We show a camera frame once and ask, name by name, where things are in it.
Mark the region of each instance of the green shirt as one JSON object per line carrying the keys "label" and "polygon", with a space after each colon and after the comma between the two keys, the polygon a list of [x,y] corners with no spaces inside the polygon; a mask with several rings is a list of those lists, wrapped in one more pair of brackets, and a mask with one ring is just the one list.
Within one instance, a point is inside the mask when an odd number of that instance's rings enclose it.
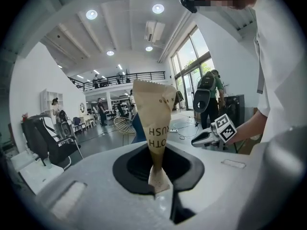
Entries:
{"label": "green shirt", "polygon": [[214,77],[215,77],[215,88],[214,90],[210,90],[210,98],[216,98],[216,88],[218,90],[223,90],[223,85],[222,85],[221,80],[216,76]]}

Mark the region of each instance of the person's hand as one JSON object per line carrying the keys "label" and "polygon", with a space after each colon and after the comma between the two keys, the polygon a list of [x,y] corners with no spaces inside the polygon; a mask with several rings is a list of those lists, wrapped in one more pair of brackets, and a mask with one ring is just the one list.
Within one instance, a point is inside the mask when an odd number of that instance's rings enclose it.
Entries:
{"label": "person's hand", "polygon": [[226,104],[225,104],[225,101],[221,101],[221,107],[225,107]]}

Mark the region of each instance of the air conditioning vent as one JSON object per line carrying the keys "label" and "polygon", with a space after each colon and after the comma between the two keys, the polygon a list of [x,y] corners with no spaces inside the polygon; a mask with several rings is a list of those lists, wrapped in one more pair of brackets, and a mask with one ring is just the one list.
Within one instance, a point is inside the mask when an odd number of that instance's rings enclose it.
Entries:
{"label": "air conditioning vent", "polygon": [[162,32],[164,30],[165,24],[156,21],[146,22],[146,33],[145,39],[148,42],[155,42],[161,39]]}
{"label": "air conditioning vent", "polygon": [[152,41],[152,37],[153,37],[153,35],[152,35],[152,34],[149,34],[149,36],[148,36],[148,42],[151,42],[151,41]]}

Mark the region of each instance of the white cabinet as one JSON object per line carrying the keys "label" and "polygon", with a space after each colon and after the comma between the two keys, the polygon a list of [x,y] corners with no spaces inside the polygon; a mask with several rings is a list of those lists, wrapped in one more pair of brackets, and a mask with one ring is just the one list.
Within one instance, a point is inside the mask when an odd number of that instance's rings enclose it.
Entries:
{"label": "white cabinet", "polygon": [[64,108],[64,102],[63,102],[63,94],[61,93],[56,93],[56,92],[51,92],[48,91],[47,89],[44,89],[40,93],[40,109],[41,112],[45,112],[46,114],[49,114],[52,119],[52,123],[56,123],[55,116],[52,114],[52,100],[58,98],[58,103],[62,108]]}

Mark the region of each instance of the white shirt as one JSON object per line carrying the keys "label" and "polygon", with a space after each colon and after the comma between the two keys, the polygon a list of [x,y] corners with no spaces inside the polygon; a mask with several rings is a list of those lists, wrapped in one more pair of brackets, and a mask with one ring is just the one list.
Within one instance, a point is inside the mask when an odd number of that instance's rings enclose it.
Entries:
{"label": "white shirt", "polygon": [[260,61],[265,88],[258,109],[268,117],[262,142],[307,125],[307,57],[305,36],[281,0],[257,0]]}
{"label": "white shirt", "polygon": [[60,122],[59,113],[61,110],[63,110],[63,108],[59,104],[56,104],[53,106],[53,110],[55,111],[56,120]]}

